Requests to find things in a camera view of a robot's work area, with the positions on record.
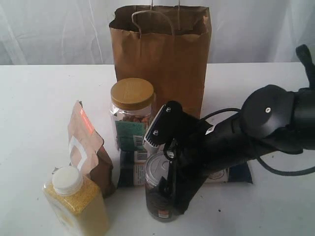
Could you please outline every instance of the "yellow bottle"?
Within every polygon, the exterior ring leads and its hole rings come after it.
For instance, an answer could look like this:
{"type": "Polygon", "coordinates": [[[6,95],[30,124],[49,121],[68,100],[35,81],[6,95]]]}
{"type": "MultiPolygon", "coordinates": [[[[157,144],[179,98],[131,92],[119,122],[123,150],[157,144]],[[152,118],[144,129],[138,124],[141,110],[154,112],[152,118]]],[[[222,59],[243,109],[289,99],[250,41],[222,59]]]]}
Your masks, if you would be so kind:
{"type": "Polygon", "coordinates": [[[109,228],[100,188],[72,166],[57,170],[43,187],[63,226],[75,236],[102,236],[109,228]]]}

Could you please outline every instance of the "black cable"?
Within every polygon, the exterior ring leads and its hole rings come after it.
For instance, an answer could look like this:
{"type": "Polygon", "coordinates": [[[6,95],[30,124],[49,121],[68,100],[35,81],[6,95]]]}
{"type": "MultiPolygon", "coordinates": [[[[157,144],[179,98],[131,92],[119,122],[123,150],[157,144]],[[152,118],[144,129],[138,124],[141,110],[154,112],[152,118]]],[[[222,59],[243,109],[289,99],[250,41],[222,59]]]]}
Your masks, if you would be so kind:
{"type": "Polygon", "coordinates": [[[271,173],[279,175],[279,176],[304,176],[304,175],[312,174],[315,172],[315,166],[308,168],[308,169],[300,170],[300,171],[279,171],[279,170],[272,168],[271,166],[269,166],[266,162],[264,162],[260,158],[260,156],[257,153],[255,146],[253,145],[253,143],[251,141],[251,138],[250,137],[248,137],[248,138],[249,138],[249,143],[250,143],[250,145],[254,151],[255,158],[260,163],[260,165],[262,165],[263,168],[270,171],[271,173]]]}
{"type": "Polygon", "coordinates": [[[241,109],[238,109],[238,108],[225,108],[225,109],[218,110],[216,112],[212,112],[200,120],[206,120],[210,117],[213,117],[213,116],[220,114],[220,113],[223,113],[223,112],[240,112],[240,111],[241,111],[241,109]]]}

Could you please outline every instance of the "red label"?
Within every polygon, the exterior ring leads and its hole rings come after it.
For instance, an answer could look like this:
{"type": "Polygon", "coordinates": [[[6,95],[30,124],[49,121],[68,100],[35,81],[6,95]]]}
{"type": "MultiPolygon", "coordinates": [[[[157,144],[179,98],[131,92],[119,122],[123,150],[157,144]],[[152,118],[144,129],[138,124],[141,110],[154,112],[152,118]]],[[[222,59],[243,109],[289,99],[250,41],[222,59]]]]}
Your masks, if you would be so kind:
{"type": "Polygon", "coordinates": [[[89,133],[92,134],[94,131],[94,127],[93,127],[92,123],[90,122],[89,118],[87,117],[87,114],[85,114],[85,111],[82,108],[81,108],[80,114],[81,114],[83,123],[85,124],[89,133]]]}

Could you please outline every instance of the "white bottle cap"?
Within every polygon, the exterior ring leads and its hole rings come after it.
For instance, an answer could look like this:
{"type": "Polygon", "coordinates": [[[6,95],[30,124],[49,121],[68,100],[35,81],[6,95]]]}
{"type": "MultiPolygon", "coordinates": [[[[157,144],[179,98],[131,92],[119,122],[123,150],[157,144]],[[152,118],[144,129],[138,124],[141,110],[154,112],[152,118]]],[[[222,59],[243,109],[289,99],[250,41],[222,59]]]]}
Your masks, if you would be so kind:
{"type": "Polygon", "coordinates": [[[73,166],[62,167],[53,175],[53,187],[56,193],[69,196],[80,190],[83,177],[80,171],[73,166]]]}

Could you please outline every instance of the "tin can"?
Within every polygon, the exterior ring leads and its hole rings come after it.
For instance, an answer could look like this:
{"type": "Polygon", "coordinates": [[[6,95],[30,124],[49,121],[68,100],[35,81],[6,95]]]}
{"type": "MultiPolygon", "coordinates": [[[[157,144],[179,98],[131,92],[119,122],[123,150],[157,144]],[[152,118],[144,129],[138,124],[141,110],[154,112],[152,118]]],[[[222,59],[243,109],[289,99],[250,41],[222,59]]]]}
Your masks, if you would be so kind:
{"type": "Polygon", "coordinates": [[[167,179],[169,162],[163,152],[151,155],[145,168],[146,203],[150,215],[161,222],[170,222],[178,216],[174,214],[172,200],[159,193],[158,183],[167,179]]]}

